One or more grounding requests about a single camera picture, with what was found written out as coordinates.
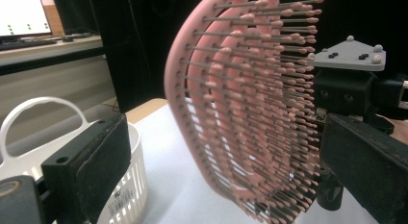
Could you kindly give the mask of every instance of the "computer monitor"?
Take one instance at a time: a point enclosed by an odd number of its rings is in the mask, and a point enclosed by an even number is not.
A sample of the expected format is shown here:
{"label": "computer monitor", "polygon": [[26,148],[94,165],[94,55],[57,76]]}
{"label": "computer monitor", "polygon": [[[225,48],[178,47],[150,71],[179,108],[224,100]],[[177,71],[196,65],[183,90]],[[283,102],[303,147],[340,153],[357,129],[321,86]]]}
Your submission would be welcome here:
{"label": "computer monitor", "polygon": [[51,35],[41,0],[0,0],[0,42]]}

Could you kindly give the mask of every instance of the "hairbrush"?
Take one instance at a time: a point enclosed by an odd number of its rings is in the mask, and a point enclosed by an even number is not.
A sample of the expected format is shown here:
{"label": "hairbrush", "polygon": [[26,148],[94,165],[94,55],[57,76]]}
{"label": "hairbrush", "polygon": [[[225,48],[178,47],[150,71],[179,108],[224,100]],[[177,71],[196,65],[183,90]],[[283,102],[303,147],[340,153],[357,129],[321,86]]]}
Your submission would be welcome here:
{"label": "hairbrush", "polygon": [[323,0],[202,0],[166,62],[166,98],[208,185],[246,214],[293,223],[316,197],[312,90]]}

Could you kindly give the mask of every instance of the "table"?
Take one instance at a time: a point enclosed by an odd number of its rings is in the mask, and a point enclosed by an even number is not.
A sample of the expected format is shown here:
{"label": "table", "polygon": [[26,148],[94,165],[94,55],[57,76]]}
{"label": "table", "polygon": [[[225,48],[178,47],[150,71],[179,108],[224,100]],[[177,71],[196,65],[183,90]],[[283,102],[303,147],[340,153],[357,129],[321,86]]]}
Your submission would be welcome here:
{"label": "table", "polygon": [[[205,183],[166,100],[148,101],[126,114],[140,131],[147,175],[147,203],[141,224],[259,223]],[[377,223],[346,189],[343,205],[338,211],[326,211],[315,202],[295,222]]]}

